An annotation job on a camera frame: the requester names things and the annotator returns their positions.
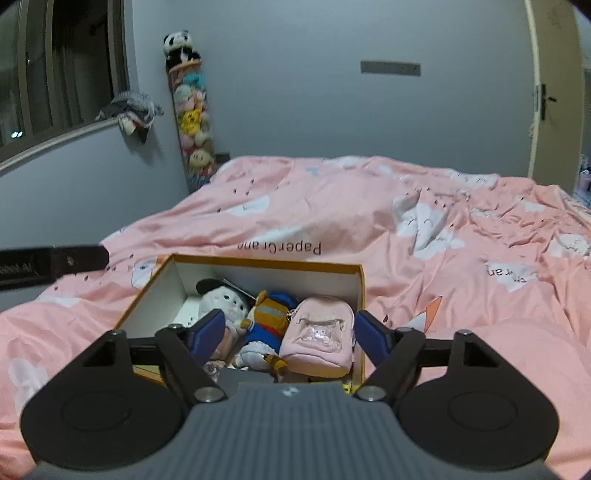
white plush doll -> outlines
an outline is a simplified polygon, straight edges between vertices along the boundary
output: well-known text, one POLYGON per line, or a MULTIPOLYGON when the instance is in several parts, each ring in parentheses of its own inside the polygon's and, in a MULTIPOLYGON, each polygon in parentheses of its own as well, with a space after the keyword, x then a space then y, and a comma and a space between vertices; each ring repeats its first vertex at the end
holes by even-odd
POLYGON ((241 323, 246 318, 248 305, 236 290, 214 278, 200 280, 196 288, 202 296, 199 303, 199 319, 213 309, 221 309, 226 317, 223 339, 212 355, 213 360, 224 360, 238 339, 246 332, 241 323))

window sill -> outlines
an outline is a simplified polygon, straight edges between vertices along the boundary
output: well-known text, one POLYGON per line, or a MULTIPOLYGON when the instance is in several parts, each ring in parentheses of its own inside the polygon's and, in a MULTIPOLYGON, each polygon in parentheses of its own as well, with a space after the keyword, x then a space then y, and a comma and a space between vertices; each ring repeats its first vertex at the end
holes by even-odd
POLYGON ((100 122, 93 122, 91 124, 81 125, 72 128, 71 130, 66 131, 60 135, 52 137, 48 140, 42 141, 36 145, 32 145, 30 148, 16 153, 12 157, 7 158, 4 161, 0 159, 0 175, 6 173, 9 170, 12 170, 21 163, 32 160, 34 157, 40 155, 45 150, 50 150, 52 148, 58 147, 59 145, 65 144, 71 140, 75 140, 76 138, 83 137, 98 130, 103 130, 104 128, 112 127, 113 125, 117 125, 117 123, 118 120, 116 118, 108 118, 107 120, 101 120, 100 122))

gray wall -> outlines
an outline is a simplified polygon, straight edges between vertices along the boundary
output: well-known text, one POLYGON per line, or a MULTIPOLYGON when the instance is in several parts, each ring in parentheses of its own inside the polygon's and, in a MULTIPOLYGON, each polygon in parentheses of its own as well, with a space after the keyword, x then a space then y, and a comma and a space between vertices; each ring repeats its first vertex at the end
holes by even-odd
POLYGON ((527 173, 522 1, 172 1, 204 58, 220 151, 527 173), (361 75, 361 60, 419 62, 423 75, 361 75))
MULTIPOLYGON (((0 173, 0 248, 98 242, 187 195, 163 67, 162 39, 174 28, 170 6, 162 0, 134 0, 131 6, 128 1, 132 88, 162 104, 165 116, 156 119, 145 145, 124 138, 115 125, 0 173)), ((0 294, 0 311, 38 292, 0 294)))
POLYGON ((591 69, 591 21, 576 8, 574 9, 574 17, 579 28, 583 67, 591 69))

panda plush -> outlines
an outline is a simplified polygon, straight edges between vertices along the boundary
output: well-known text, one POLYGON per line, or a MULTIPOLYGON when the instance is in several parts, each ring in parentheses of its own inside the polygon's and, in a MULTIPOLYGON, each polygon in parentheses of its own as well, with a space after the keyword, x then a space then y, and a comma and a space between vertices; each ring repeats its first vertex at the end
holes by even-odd
POLYGON ((190 60, 200 60, 201 55, 193 50, 193 41, 187 30, 175 32, 164 37, 164 55, 166 55, 166 69, 190 60))

metal screw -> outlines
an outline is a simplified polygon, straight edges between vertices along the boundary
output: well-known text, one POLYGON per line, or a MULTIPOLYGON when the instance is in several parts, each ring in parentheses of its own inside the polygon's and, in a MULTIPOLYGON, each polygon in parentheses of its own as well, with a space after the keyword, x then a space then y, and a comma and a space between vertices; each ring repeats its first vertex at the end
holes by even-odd
POLYGON ((357 390, 357 397, 365 401, 380 401, 386 397, 386 391, 376 385, 366 385, 357 390))
POLYGON ((218 387, 202 387, 195 390, 193 395, 201 403, 214 403, 224 397, 224 392, 218 387))

